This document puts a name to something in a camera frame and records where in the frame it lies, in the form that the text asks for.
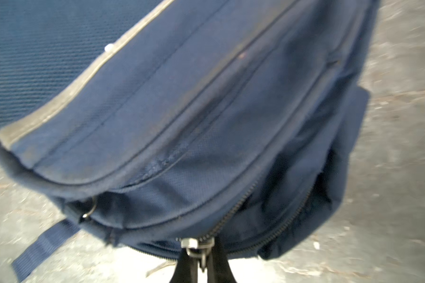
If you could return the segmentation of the navy blue student backpack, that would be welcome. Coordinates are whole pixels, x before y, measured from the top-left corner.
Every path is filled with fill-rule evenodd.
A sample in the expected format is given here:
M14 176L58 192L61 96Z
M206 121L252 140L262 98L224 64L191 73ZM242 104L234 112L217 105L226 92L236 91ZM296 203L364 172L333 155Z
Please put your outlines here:
M0 1L0 165L81 230L207 272L275 259L342 203L379 1Z

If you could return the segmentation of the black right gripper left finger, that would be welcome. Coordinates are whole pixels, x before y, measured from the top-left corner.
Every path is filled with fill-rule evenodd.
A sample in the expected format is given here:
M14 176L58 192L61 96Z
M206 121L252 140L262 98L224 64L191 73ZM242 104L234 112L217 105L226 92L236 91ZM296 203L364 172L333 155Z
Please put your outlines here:
M198 259L182 250L170 283L198 283Z

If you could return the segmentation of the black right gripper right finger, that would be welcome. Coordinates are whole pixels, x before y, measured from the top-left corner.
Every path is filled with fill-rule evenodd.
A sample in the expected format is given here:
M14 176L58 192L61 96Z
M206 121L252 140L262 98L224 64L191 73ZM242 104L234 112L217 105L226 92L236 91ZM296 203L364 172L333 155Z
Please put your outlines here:
M214 246L207 257L207 282L208 283L236 283L231 271L227 253L220 238L214 238Z

